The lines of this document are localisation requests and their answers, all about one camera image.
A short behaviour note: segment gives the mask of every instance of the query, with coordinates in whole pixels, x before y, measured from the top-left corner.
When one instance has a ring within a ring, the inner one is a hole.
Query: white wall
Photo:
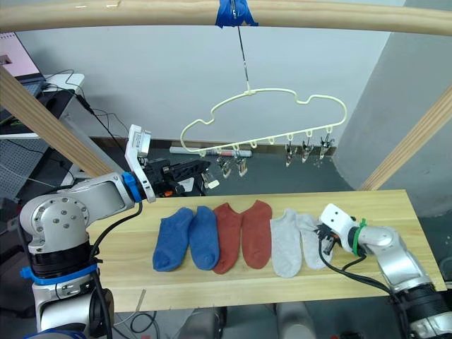
[[[291,88],[303,98],[335,95],[352,114],[388,34],[244,27],[251,86]],[[116,112],[126,124],[144,126],[154,138],[178,139],[189,122],[208,119],[213,105],[246,89],[236,28],[71,28],[19,36],[42,72],[75,69],[85,74],[84,88],[93,107]],[[76,116],[89,135],[106,135],[86,113]],[[267,94],[226,106],[218,116],[215,125],[196,127],[187,138],[262,137],[337,121],[341,110],[329,102],[298,107],[289,95]],[[118,124],[113,126],[124,135]],[[342,126],[333,132],[336,141],[342,133]]]

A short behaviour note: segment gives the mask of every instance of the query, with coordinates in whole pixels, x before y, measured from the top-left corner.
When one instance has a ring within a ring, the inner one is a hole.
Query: blue tape
[[[79,277],[83,277],[84,275],[90,274],[91,272],[94,272],[97,270],[97,264],[93,264],[91,266],[88,266],[87,268],[84,268],[83,270],[78,270],[77,272],[63,275],[62,277],[58,278],[49,278],[49,279],[42,279],[37,277],[32,269],[28,267],[22,268],[20,271],[20,276],[24,279],[32,279],[35,283],[38,285],[55,285],[59,283],[65,283],[66,281],[70,281]]]
[[[124,180],[125,185],[130,189],[130,192],[132,193],[133,199],[136,203],[139,203],[142,201],[142,198],[140,196],[140,192],[138,191],[138,187],[136,186],[136,180],[133,177],[132,174],[128,172],[124,172],[121,174],[122,179]]]
[[[234,19],[234,15],[232,14],[231,1],[235,1],[236,19]],[[217,21],[215,22],[218,27],[240,26],[243,22],[250,26],[259,26],[258,23],[254,22],[246,0],[220,0]]]

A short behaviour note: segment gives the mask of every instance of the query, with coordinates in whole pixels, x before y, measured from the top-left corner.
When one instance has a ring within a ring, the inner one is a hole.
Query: blue ring
[[[132,193],[134,201],[136,203],[139,203],[140,201],[142,201],[140,192],[138,192],[138,187],[136,186],[135,177],[128,172],[121,174],[121,177],[124,180],[125,185],[127,185],[127,187],[130,189],[130,192]]]
[[[79,277],[83,277],[84,275],[90,274],[91,272],[94,272],[97,270],[97,264],[93,264],[91,266],[88,266],[84,268],[83,270],[78,270],[77,272],[70,273],[67,275],[63,275],[62,277],[58,278],[49,278],[49,279],[43,279],[37,277],[30,266],[22,268],[20,271],[20,276],[24,279],[32,279],[35,283],[38,285],[56,285],[59,283],[65,283],[66,281],[70,281]]]

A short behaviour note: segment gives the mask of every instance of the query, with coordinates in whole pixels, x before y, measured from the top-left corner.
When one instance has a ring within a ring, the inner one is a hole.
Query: red sock
[[[239,258],[240,225],[242,215],[234,212],[228,203],[213,210],[217,217],[218,241],[220,243],[220,258],[213,271],[217,274],[226,273]]]
[[[271,207],[256,200],[254,205],[242,213],[243,257],[252,268],[264,267],[271,256]]]

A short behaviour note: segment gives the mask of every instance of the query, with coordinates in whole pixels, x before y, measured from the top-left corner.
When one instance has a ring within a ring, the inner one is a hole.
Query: gray wall
[[[389,33],[243,27],[242,35],[253,88],[290,88],[302,99],[314,93],[335,95],[353,113]],[[85,74],[83,87],[93,107],[117,113],[126,124],[143,126],[154,138],[178,139],[188,123],[209,119],[213,105],[246,90],[236,28],[71,28],[21,32],[19,37],[42,72],[74,69]],[[341,117],[339,106],[329,101],[299,107],[290,95],[264,93],[225,105],[215,124],[197,125],[186,138],[243,141],[331,124]],[[90,136],[106,135],[82,110],[73,113],[73,120]],[[336,141],[344,126],[334,129]],[[112,130],[124,135],[114,119]]]
[[[407,0],[406,6],[452,11],[452,1]],[[452,84],[452,37],[393,33],[335,153],[355,189]],[[381,189],[407,189],[418,215],[452,209],[452,121]]]

